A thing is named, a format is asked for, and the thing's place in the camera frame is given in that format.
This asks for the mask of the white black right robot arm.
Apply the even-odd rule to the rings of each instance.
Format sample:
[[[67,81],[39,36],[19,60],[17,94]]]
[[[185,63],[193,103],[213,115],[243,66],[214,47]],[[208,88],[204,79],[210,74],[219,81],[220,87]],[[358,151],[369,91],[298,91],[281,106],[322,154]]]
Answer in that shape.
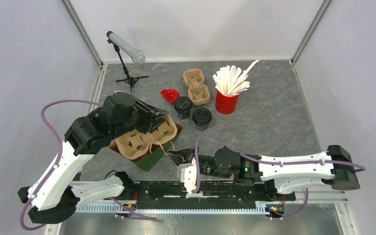
[[[188,193],[196,190],[197,180],[204,176],[233,178],[241,186],[263,182],[263,194],[270,200],[297,189],[329,185],[333,190],[357,190],[360,184],[351,155],[339,145],[326,151],[292,157],[241,155],[224,146],[214,156],[196,155],[194,149],[170,151],[178,166],[178,178]]]

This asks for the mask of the brown paper bag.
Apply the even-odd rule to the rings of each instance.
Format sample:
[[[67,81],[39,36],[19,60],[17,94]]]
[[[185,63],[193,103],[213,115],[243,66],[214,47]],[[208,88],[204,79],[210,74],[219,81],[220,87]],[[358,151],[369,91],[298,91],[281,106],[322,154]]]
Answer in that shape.
[[[144,158],[153,156],[154,151],[159,150],[161,155],[167,155],[167,147],[175,149],[174,142],[182,131],[182,126],[162,124],[152,134],[144,134],[133,130],[114,139],[108,146],[113,152],[136,163]]]

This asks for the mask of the red cylindrical straw holder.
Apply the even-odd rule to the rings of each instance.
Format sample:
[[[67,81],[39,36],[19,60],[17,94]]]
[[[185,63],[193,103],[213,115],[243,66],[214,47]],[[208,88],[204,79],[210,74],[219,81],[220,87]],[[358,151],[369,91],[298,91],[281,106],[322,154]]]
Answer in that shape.
[[[232,114],[236,109],[239,96],[240,95],[228,97],[221,94],[220,91],[217,91],[215,101],[216,110],[224,115]]]

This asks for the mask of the single brown cup carrier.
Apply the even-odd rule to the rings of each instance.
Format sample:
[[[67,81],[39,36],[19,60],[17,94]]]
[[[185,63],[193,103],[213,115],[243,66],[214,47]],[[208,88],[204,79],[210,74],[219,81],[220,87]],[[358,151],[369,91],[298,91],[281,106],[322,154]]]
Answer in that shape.
[[[153,133],[144,134],[133,130],[116,138],[109,147],[129,160],[136,160],[145,155],[152,144],[166,144],[172,141],[177,133],[177,125],[166,115],[165,122]]]

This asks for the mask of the green bag holder block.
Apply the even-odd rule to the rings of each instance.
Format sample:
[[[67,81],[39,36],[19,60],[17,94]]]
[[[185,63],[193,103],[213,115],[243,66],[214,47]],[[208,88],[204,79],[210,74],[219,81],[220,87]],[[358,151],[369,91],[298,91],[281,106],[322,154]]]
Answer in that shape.
[[[134,164],[145,172],[149,172],[170,149],[174,149],[173,142],[163,145],[152,144],[148,152],[134,161]]]

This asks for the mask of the grey microphone on stand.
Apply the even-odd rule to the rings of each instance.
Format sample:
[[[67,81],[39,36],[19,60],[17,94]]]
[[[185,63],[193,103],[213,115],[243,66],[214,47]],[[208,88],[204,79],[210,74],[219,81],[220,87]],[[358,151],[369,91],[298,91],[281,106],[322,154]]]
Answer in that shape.
[[[123,60],[123,57],[121,55],[121,52],[125,52],[132,62],[136,64],[143,64],[145,62],[145,55],[142,51],[135,49],[133,46],[129,45],[127,42],[125,42],[122,38],[120,38],[117,34],[115,34],[112,31],[107,31],[107,42],[109,44],[112,44],[114,47],[115,52],[117,53],[120,62],[122,64],[122,69],[125,74],[124,79],[116,80],[116,82],[124,82],[130,86],[130,94],[133,95],[133,89],[136,83],[141,80],[148,78],[148,75],[145,76],[139,76],[139,77],[133,77],[130,75],[129,70]]]

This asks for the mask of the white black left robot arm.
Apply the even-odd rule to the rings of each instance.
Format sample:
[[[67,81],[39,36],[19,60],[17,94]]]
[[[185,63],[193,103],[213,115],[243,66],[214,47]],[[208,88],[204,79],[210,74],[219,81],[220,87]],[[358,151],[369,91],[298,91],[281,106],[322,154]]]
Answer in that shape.
[[[167,114],[167,110],[117,92],[106,97],[102,106],[77,118],[63,139],[56,138],[58,152],[45,173],[34,185],[19,189],[24,203],[20,222],[28,216],[36,228],[41,228],[67,220],[87,204],[106,198],[131,198],[135,184],[123,171],[91,184],[71,186],[71,181],[114,139],[134,130],[150,134],[165,122]]]

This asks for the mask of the brown cardboard cup carrier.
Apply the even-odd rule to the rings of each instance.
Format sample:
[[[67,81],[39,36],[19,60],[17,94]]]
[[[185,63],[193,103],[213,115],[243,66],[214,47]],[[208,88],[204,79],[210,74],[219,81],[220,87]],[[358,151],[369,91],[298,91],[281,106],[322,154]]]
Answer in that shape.
[[[184,84],[188,88],[188,97],[193,105],[200,106],[209,103],[211,94],[205,85],[205,77],[200,69],[189,69],[183,73]]]

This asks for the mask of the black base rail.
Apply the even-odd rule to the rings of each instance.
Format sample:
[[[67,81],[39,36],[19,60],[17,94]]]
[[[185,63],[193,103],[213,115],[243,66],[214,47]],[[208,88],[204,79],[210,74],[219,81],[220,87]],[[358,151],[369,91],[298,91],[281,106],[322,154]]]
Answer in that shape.
[[[232,181],[202,181],[197,194],[177,181],[139,181],[126,188],[118,201],[134,200],[137,209],[253,209],[255,202],[294,201],[295,193],[278,194],[274,184],[241,186]]]

